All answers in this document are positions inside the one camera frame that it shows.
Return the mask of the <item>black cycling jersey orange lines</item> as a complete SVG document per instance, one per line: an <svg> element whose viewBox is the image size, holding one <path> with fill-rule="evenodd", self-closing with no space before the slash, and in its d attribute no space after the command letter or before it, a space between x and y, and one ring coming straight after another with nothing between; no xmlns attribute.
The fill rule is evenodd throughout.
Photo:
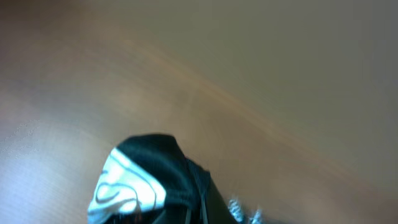
<svg viewBox="0 0 398 224"><path fill-rule="evenodd" d="M187 158L174 136L131 136L109 153L87 210L89 224L264 223L225 202L211 174Z"/></svg>

